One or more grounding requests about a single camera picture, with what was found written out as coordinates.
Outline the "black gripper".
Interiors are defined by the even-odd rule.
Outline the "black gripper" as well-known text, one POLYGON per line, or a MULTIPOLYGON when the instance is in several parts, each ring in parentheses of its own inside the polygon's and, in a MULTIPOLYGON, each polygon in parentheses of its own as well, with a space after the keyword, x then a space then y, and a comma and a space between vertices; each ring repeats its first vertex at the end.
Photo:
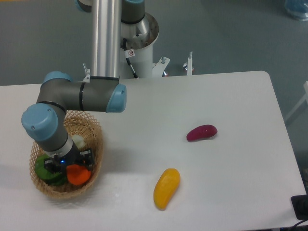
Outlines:
POLYGON ((91 148, 80 152, 79 149, 71 149, 67 154, 57 152, 52 154, 52 158, 44 158, 44 168, 55 173, 66 173, 66 167, 79 164, 84 166, 88 171, 93 171, 94 168, 94 153, 91 148))

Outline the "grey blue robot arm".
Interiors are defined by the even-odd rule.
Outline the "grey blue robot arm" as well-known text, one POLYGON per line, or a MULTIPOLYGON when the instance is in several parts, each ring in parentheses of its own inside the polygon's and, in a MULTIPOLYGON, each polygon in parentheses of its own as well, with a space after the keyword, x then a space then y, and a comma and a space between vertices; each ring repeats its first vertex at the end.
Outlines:
POLYGON ((145 17, 142 0, 77 0, 76 6, 93 15, 92 64, 88 81, 73 82, 60 71, 48 73, 37 102, 22 114, 27 134, 47 154, 44 167, 65 173, 77 164, 91 170, 94 157, 82 154, 64 128, 68 110, 121 113, 127 102, 126 86, 119 83, 122 23, 136 24, 145 17))

